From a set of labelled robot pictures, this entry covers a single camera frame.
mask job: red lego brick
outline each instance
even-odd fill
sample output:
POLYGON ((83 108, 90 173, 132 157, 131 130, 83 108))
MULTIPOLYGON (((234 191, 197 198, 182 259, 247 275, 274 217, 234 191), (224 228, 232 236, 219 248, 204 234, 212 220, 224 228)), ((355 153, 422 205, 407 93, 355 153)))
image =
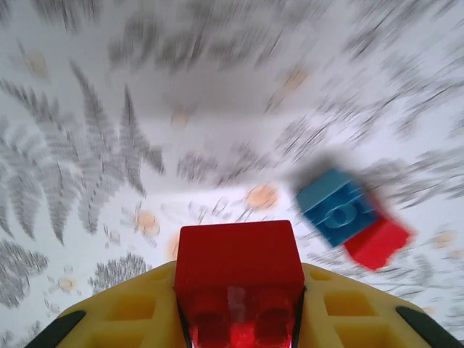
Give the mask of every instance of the red lego brick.
POLYGON ((304 283, 289 221, 181 229, 174 290, 197 347, 287 347, 304 283))
POLYGON ((410 233, 393 220, 381 219, 343 245, 351 258, 370 270, 385 266, 388 259, 404 247, 410 233))

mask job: yellow plastic part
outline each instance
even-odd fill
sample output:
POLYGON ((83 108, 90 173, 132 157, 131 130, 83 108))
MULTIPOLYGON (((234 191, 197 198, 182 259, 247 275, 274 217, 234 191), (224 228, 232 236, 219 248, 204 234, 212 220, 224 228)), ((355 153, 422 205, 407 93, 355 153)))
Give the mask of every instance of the yellow plastic part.
MULTIPOLYGON (((299 348, 429 348, 395 307, 409 302, 303 264, 299 348)), ((186 348, 173 291, 175 262, 107 289, 71 308, 86 316, 58 348, 186 348)))

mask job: lego brick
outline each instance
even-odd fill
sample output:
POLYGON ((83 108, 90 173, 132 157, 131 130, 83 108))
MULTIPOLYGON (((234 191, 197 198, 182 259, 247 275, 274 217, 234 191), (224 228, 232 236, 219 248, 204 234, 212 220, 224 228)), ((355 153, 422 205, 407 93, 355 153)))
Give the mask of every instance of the lego brick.
POLYGON ((366 228, 344 243, 351 258, 370 270, 385 266, 388 259, 404 247, 410 233, 393 220, 382 217, 377 223, 366 228))
POLYGON ((337 247, 378 220, 374 205, 349 175, 334 168, 297 195, 303 215, 337 247))
POLYGON ((288 346, 304 282, 289 221, 181 229, 174 290, 198 347, 288 346))

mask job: blue lego brick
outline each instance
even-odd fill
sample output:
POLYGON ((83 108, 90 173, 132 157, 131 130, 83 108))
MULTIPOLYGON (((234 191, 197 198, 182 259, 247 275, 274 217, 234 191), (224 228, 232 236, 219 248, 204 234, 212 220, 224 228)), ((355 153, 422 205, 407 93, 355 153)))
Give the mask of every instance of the blue lego brick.
POLYGON ((378 220, 363 189, 334 168, 297 195, 303 215, 331 246, 343 244, 378 220))

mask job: toy brick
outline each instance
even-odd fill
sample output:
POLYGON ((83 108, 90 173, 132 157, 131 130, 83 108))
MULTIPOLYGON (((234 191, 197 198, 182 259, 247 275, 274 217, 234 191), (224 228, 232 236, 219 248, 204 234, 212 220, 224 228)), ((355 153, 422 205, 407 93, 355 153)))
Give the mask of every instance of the toy brick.
POLYGON ((181 229, 174 290, 199 347, 288 340, 304 282, 289 221, 181 229))
POLYGON ((334 168, 297 195, 303 215, 336 247, 378 220, 363 188, 334 168))
POLYGON ((370 270, 385 266, 388 259, 404 247, 410 234, 393 220, 382 217, 344 243, 351 258, 370 270))

